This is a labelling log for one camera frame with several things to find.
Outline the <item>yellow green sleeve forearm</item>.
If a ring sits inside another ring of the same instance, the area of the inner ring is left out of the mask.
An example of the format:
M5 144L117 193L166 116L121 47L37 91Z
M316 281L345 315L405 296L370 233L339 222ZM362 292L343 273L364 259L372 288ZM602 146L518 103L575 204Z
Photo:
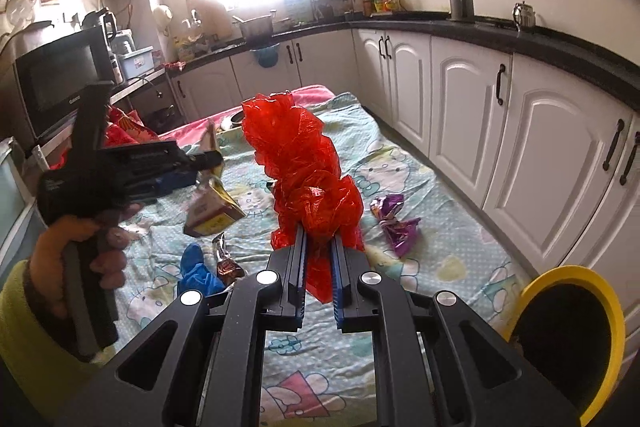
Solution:
M32 311L29 301L35 298L28 262L17 262L1 291L3 426L51 426L61 407L116 353L108 347L75 357L51 336L66 336L72 324Z

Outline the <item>left hand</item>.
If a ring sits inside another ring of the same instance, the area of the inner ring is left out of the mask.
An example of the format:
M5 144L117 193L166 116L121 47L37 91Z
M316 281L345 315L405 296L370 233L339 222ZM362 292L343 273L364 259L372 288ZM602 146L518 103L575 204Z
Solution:
M103 289L124 286L129 239L130 235L122 228L107 228L104 218L64 216L49 225L40 235L27 269L29 282L43 309L57 319L66 319L68 315L67 251L88 262Z

